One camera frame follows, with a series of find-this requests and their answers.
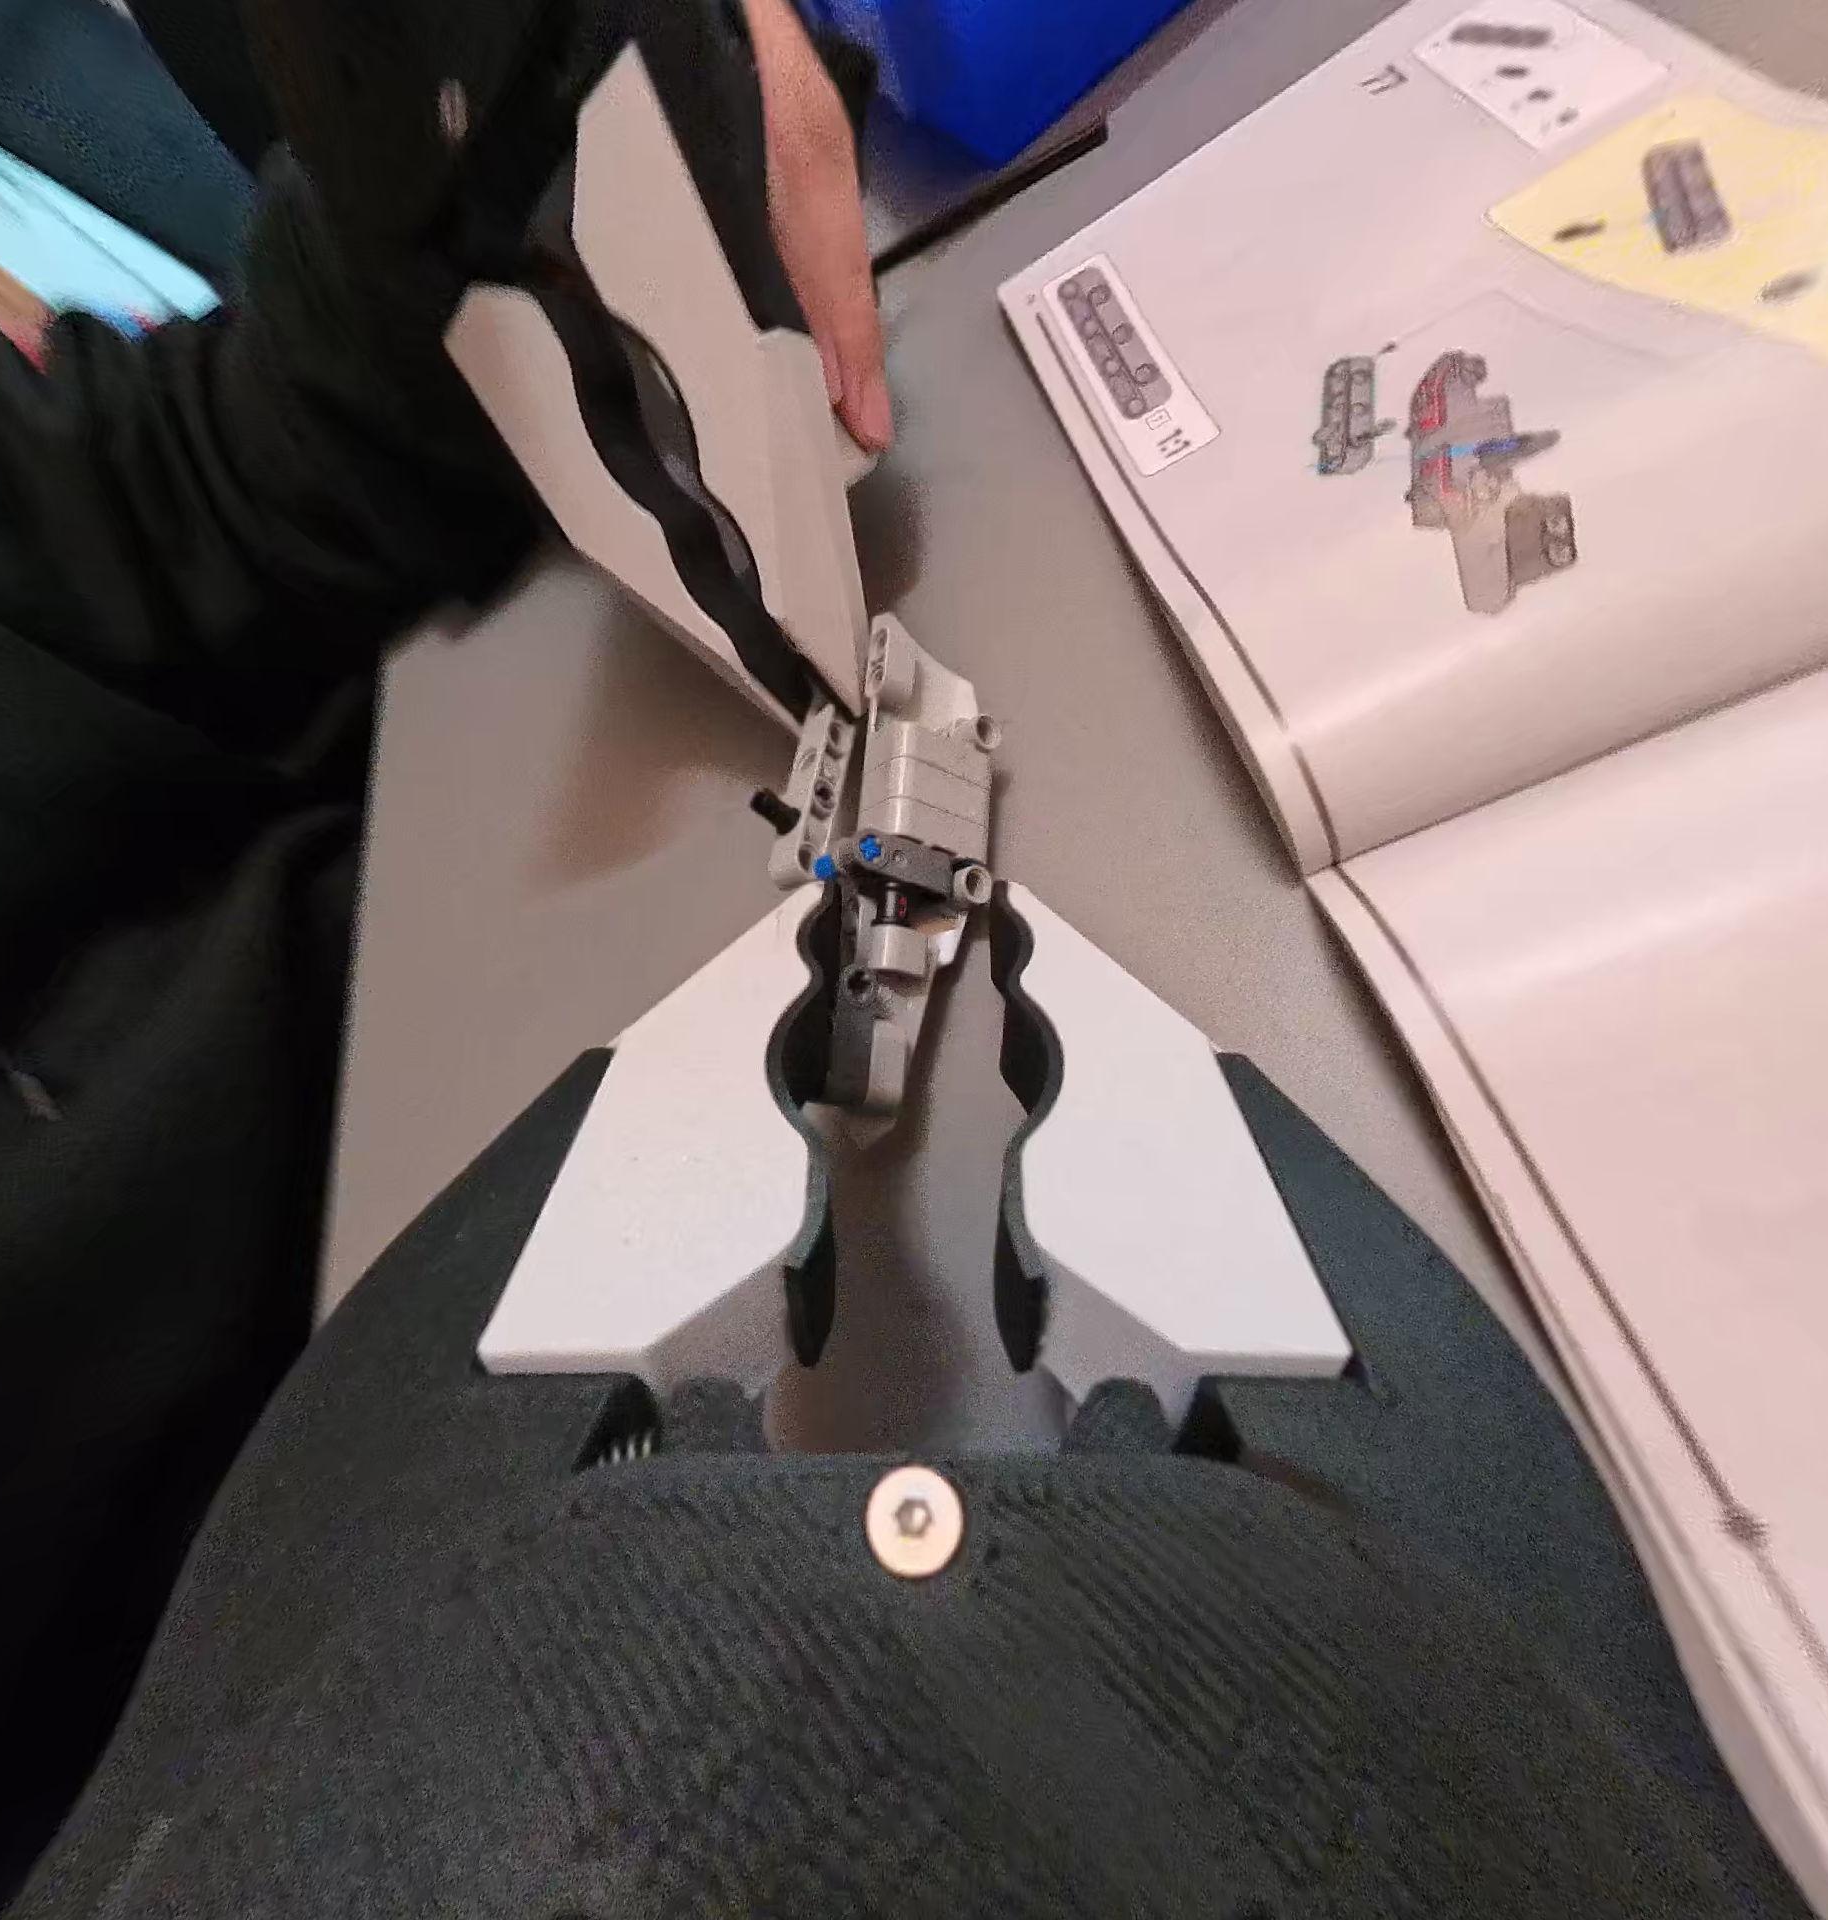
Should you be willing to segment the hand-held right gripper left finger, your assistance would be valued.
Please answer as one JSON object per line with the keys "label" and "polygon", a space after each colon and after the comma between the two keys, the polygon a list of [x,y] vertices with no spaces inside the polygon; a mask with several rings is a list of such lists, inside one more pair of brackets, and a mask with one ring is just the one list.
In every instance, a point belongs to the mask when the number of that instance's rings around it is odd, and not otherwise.
{"label": "hand-held right gripper left finger", "polygon": [[793,1054],[838,891],[785,894],[597,1051],[597,1084],[479,1340],[491,1376],[778,1376],[834,1306],[827,1149]]}

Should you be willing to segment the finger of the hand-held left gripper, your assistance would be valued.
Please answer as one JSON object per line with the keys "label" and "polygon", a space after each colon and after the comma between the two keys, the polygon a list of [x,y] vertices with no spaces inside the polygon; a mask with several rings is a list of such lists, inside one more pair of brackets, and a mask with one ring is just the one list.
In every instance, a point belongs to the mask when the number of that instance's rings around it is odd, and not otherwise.
{"label": "finger of the hand-held left gripper", "polygon": [[847,488],[872,457],[824,405],[811,341],[756,320],[636,48],[579,109],[570,231],[686,411],[695,494],[739,537],[735,582],[781,633],[781,663],[855,712],[869,614]]}
{"label": "finger of the hand-held left gripper", "polygon": [[676,341],[588,282],[473,286],[446,351],[561,542],[791,733],[843,706],[843,429],[802,336]]}

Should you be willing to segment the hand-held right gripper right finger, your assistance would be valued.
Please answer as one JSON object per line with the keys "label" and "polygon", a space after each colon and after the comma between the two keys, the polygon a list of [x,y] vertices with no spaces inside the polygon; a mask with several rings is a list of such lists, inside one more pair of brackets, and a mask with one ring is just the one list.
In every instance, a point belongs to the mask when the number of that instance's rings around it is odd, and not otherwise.
{"label": "hand-held right gripper right finger", "polygon": [[1006,1141],[993,1306],[1019,1376],[1338,1380],[1324,1283],[1229,1059],[1032,890],[990,901]]}

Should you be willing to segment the grey toy beam with pin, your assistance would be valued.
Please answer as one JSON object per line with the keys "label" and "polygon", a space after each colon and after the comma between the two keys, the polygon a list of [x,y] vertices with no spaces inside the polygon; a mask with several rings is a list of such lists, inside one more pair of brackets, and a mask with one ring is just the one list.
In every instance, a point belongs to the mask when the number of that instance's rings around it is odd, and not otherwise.
{"label": "grey toy beam with pin", "polygon": [[860,746],[860,724],[823,702],[802,721],[783,783],[751,795],[751,813],[770,833],[765,873],[783,894],[838,871],[838,847],[854,833]]}

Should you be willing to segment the grey toy brick assembly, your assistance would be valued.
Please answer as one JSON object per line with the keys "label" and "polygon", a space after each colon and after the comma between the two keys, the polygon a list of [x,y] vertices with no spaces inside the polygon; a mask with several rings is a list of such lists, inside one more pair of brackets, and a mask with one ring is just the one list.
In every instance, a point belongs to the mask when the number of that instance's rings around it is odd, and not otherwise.
{"label": "grey toy brick assembly", "polygon": [[846,1144],[876,1148],[899,1124],[936,980],[994,891],[1001,729],[892,614],[874,618],[860,691],[859,783],[829,847],[843,930],[824,1102]]}

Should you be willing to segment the person's left hand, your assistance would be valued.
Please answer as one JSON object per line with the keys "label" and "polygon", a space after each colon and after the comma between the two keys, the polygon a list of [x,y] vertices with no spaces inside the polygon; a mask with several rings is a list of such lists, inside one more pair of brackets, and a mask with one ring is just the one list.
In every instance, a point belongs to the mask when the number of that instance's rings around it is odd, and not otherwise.
{"label": "person's left hand", "polygon": [[785,3],[743,6],[762,109],[765,202],[783,275],[854,444],[892,447],[878,302],[854,127],[834,78]]}

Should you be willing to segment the blue plastic bin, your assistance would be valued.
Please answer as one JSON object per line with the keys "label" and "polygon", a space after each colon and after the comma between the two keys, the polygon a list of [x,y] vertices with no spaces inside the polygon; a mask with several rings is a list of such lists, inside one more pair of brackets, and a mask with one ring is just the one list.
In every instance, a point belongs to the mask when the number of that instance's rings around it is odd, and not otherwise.
{"label": "blue plastic bin", "polygon": [[1180,3],[802,3],[876,66],[909,123],[1002,164],[1154,37]]}

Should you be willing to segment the light blue object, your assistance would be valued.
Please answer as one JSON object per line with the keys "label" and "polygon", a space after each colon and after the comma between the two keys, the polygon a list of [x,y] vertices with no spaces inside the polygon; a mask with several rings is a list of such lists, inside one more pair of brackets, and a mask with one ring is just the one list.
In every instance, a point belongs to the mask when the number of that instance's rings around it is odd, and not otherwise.
{"label": "light blue object", "polygon": [[22,359],[43,360],[66,311],[141,337],[217,305],[199,271],[0,148],[0,337]]}

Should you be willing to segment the open instruction booklet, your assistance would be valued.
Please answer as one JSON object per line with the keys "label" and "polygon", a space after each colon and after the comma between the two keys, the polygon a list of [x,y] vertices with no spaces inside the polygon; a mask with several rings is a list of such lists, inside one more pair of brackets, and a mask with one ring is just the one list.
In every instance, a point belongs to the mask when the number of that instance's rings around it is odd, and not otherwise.
{"label": "open instruction booklet", "polygon": [[1404,6],[998,298],[1828,1914],[1828,103]]}

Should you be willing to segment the person's black clothing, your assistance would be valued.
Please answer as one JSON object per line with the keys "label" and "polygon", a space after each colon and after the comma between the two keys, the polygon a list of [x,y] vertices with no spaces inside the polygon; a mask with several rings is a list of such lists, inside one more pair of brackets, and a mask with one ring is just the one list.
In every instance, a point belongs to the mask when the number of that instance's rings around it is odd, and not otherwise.
{"label": "person's black clothing", "polygon": [[382,653],[539,542],[455,302],[275,148],[222,309],[0,337],[0,1907],[307,1338]]}

